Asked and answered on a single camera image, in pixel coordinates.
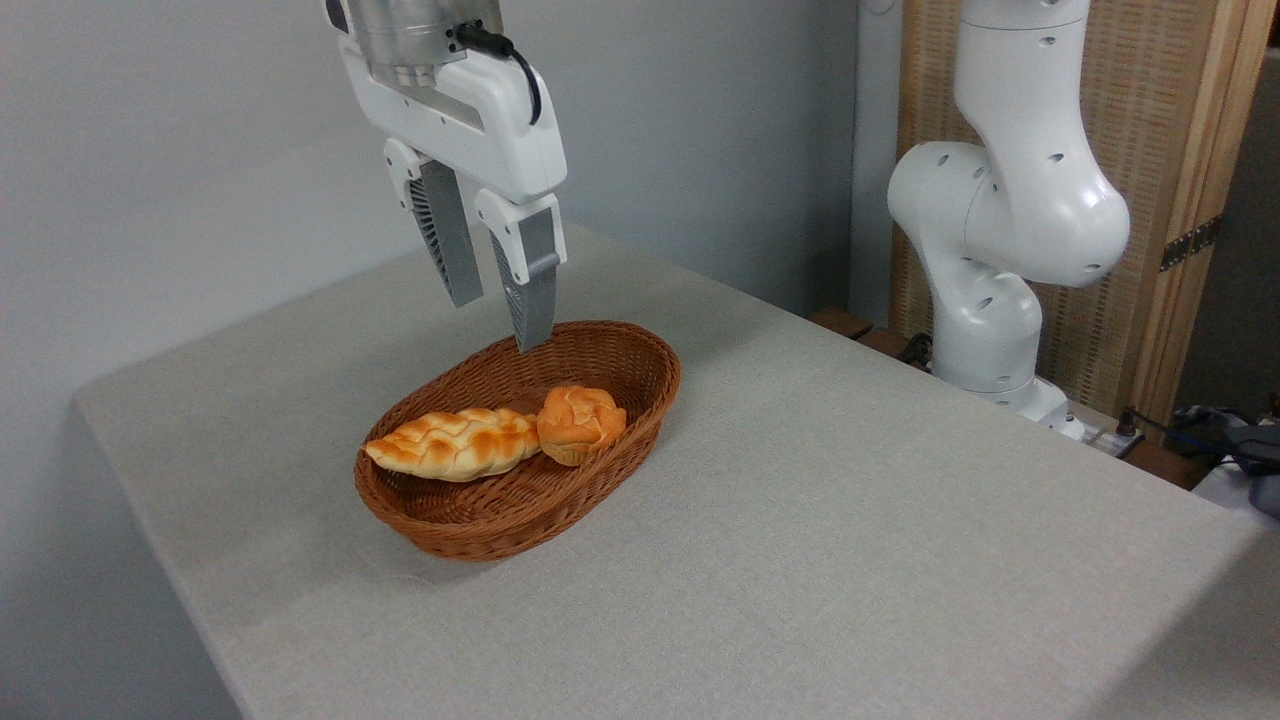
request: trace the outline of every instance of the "braided bread loaf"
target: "braided bread loaf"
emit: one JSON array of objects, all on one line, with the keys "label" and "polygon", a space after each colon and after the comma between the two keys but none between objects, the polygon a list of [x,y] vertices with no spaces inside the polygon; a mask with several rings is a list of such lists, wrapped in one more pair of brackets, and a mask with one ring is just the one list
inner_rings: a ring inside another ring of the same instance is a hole
[{"label": "braided bread loaf", "polygon": [[472,407],[428,413],[380,439],[365,452],[387,470],[451,483],[499,475],[539,452],[532,415]]}]

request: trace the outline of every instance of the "white wall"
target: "white wall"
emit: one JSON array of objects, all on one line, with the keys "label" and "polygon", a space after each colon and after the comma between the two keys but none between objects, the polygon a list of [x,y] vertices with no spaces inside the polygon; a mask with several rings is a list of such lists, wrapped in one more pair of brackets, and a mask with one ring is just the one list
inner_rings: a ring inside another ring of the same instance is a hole
[{"label": "white wall", "polygon": [[888,179],[897,163],[902,1],[860,0],[854,113],[849,311],[888,325],[893,218]]},{"label": "white wall", "polygon": [[[0,5],[5,719],[234,712],[68,405],[421,242],[319,5]],[[553,88],[567,219],[794,310],[844,297],[847,4],[503,5]]]}]

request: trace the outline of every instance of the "metal hinge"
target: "metal hinge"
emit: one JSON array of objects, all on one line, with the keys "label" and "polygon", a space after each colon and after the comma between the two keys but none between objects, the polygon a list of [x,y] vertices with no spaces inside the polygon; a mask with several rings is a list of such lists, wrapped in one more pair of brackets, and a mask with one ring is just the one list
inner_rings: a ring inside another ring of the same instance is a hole
[{"label": "metal hinge", "polygon": [[1221,232],[1222,215],[1217,215],[1203,225],[1170,242],[1165,246],[1165,255],[1160,259],[1160,272],[1164,273],[1201,250],[1210,247],[1217,242],[1217,236]]}]

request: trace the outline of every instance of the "woven panel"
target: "woven panel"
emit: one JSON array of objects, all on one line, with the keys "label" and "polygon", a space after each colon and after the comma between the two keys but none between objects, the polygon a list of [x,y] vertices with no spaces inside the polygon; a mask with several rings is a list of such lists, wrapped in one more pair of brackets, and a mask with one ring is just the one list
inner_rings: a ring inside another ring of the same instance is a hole
[{"label": "woven panel", "polygon": [[[932,140],[979,142],[951,94],[959,5],[906,4],[901,151]],[[1044,306],[1039,374],[1105,413],[1124,404],[1125,369],[1146,323],[1143,296],[1170,237],[1170,187],[1181,160],[1171,149],[1185,142],[1194,101],[1189,88],[1203,65],[1212,14],[1213,4],[1203,0],[1100,1],[1089,14],[1082,110],[1100,165],[1129,204],[1129,246],[1091,287],[1033,287]],[[892,274],[892,329],[928,332],[928,283],[901,232],[893,240]]]}]

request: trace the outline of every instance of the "bread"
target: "bread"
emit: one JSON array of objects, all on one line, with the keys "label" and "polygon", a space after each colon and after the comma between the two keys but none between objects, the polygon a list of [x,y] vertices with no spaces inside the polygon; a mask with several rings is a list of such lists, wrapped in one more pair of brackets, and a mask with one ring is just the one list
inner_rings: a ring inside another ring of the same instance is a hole
[{"label": "bread", "polygon": [[428,413],[365,443],[365,452],[387,470],[451,483],[499,475],[538,451],[534,415],[481,407]]},{"label": "bread", "polygon": [[607,391],[581,386],[547,393],[538,414],[538,442],[552,460],[576,466],[627,427],[627,411]]}]

